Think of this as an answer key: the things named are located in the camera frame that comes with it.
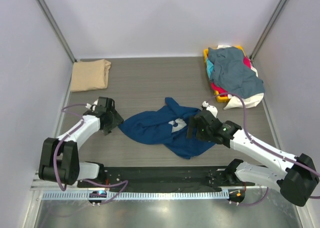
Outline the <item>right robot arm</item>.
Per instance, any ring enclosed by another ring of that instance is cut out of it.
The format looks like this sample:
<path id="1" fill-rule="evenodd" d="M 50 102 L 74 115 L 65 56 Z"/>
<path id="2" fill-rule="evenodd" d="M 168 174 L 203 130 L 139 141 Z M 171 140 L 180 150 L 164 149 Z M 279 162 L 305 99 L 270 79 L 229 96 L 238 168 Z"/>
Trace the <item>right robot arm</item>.
<path id="1" fill-rule="evenodd" d="M 244 127 L 232 122 L 220 122 L 209 109 L 201 110 L 189 119 L 187 137 L 195 134 L 200 141 L 213 142 L 244 153 L 259 166 L 234 160 L 225 173 L 232 186 L 251 182 L 279 192 L 290 203 L 303 207 L 315 196 L 320 182 L 312 158 L 304 153 L 296 156 L 281 151 L 249 134 Z"/>

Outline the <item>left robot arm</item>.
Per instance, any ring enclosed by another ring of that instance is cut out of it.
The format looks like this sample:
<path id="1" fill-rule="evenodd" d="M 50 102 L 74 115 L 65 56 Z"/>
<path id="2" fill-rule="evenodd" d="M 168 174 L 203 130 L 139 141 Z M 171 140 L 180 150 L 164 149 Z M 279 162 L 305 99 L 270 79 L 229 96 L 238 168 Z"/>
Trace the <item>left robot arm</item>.
<path id="1" fill-rule="evenodd" d="M 108 135 L 124 122 L 112 98 L 99 97 L 93 104 L 82 104 L 86 111 L 79 122 L 56 138 L 47 138 L 42 145 L 38 176 L 56 182 L 62 191 L 79 181 L 99 188 L 106 185 L 105 167 L 96 162 L 80 162 L 79 150 L 95 133 Z"/>

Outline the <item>dark blue t shirt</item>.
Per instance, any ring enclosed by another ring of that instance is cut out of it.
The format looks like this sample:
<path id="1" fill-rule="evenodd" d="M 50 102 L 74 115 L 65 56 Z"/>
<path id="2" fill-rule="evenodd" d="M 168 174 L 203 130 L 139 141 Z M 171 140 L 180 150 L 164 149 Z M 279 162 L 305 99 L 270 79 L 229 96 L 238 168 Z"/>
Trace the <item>dark blue t shirt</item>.
<path id="1" fill-rule="evenodd" d="M 187 138 L 190 117 L 201 110 L 181 106 L 171 97 L 164 99 L 165 105 L 157 111 L 144 111 L 125 120 L 119 129 L 130 139 L 147 145 L 162 144 L 177 156 L 191 159 L 215 145 L 196 139 L 196 131 Z"/>

